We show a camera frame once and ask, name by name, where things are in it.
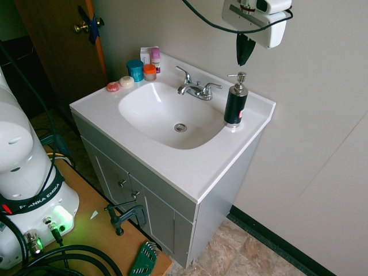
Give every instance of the green tool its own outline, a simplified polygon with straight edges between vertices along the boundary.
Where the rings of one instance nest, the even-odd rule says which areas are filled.
[[[149,241],[143,244],[129,276],[151,275],[158,255],[159,249],[157,248],[156,243]]]

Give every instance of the wooden table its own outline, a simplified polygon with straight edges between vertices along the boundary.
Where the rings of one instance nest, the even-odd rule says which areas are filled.
[[[110,223],[108,211],[104,210],[108,202],[65,161],[56,160],[55,164],[65,177],[66,184],[73,188],[79,196],[79,209],[75,215],[74,229],[63,236],[64,245],[84,244],[97,248],[113,259],[124,276],[128,275],[142,244],[148,239],[129,221],[122,224],[124,234],[117,236],[115,228]],[[98,215],[91,219],[95,211],[98,212]],[[46,246],[45,251],[58,246],[56,242],[53,242]],[[68,262],[71,269],[78,270],[84,275],[102,275],[92,264],[79,260],[70,260]],[[151,275],[165,275],[171,265],[172,261],[167,255],[160,252]],[[9,270],[0,270],[0,274],[4,276],[13,275],[20,268],[21,265],[19,264]]]

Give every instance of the orange lid jar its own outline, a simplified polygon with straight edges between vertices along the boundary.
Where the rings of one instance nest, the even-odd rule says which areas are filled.
[[[143,77],[147,82],[153,82],[156,79],[156,66],[146,64],[143,66]]]

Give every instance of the door knob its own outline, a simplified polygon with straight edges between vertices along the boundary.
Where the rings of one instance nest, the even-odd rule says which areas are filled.
[[[138,191],[134,191],[132,194],[131,194],[131,196],[132,196],[132,198],[134,198],[135,200],[137,199],[137,196],[140,194],[140,192],[138,192]]]
[[[96,18],[96,22],[97,22],[97,27],[99,27],[99,28],[102,27],[102,26],[105,26],[105,23],[102,20],[102,18]],[[85,33],[90,32],[90,28],[89,28],[88,24],[86,24],[84,21],[81,21],[80,25],[74,25],[73,30],[74,30],[75,33],[81,33],[82,31],[84,31]]]
[[[119,182],[117,182],[118,183],[118,185],[120,186],[120,187],[122,187],[122,188],[124,188],[124,183],[125,182],[127,182],[126,180],[122,180],[122,181],[119,181]]]

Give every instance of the sink drain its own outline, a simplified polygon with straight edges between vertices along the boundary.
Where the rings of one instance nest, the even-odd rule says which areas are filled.
[[[185,124],[176,124],[176,125],[174,125],[174,129],[177,132],[184,132],[184,131],[186,131],[186,125]]]

